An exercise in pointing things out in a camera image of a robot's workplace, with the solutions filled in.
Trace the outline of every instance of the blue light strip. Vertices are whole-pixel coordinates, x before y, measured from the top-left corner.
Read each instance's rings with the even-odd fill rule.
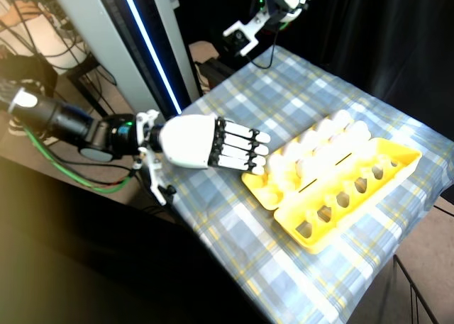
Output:
[[[159,61],[159,58],[157,57],[155,48],[153,47],[153,44],[151,43],[150,36],[148,36],[148,33],[145,29],[145,26],[143,25],[142,18],[140,17],[139,12],[137,11],[137,7],[134,4],[134,0],[126,0],[126,2],[129,5],[129,9],[131,10],[131,13],[133,14],[133,17],[135,19],[135,22],[137,23],[137,26],[139,27],[140,33],[142,34],[142,37],[145,41],[145,44],[147,45],[148,51],[151,54],[151,57],[155,61],[156,67],[158,72],[161,75],[162,81],[164,82],[165,88],[169,92],[170,98],[172,100],[173,105],[175,106],[175,109],[177,109],[178,114],[182,113],[181,108],[179,107],[177,98],[175,97],[175,94],[173,93],[172,87],[170,86],[169,80],[167,79],[167,76],[165,75],[164,69],[162,68],[161,62]]]

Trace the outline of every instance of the white robotic hand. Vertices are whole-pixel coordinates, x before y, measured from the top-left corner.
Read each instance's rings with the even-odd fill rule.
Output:
[[[271,137],[221,117],[187,115],[166,122],[159,144],[173,164],[187,168],[225,167],[264,174]]]

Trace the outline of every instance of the egg carton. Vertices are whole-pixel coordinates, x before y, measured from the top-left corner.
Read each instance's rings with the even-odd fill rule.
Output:
[[[371,139],[283,203],[275,220],[308,252],[318,253],[409,177],[421,156],[418,150]]]
[[[315,123],[267,158],[264,175],[243,174],[243,183],[273,211],[332,169],[371,137],[367,124],[346,110]]]

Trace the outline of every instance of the robotic arm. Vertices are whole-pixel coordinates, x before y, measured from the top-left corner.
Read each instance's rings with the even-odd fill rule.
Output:
[[[263,174],[270,136],[221,117],[177,116],[155,125],[158,112],[113,115],[102,120],[74,106],[27,92],[0,81],[0,110],[19,118],[35,131],[46,131],[91,160],[109,162],[124,155],[136,156],[134,170],[147,174],[150,191],[165,205],[166,190],[157,171],[162,152],[172,164],[206,169],[225,167]]]
[[[273,26],[278,23],[289,23],[296,19],[303,10],[309,7],[309,0],[261,0],[265,4],[260,7],[255,17],[246,25],[237,21],[223,32],[233,49],[242,56],[246,56],[258,41],[255,35],[264,26]]]

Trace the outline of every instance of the plaid tablecloth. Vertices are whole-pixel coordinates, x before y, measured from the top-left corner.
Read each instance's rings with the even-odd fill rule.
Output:
[[[257,62],[267,63],[270,53]],[[239,173],[170,164],[163,170],[183,219],[273,322],[346,322],[399,243],[454,182],[454,143],[279,47],[271,69],[249,64],[184,111],[265,131],[273,151],[342,108],[366,122],[373,137],[419,149],[423,157],[413,175],[317,255],[284,232]]]

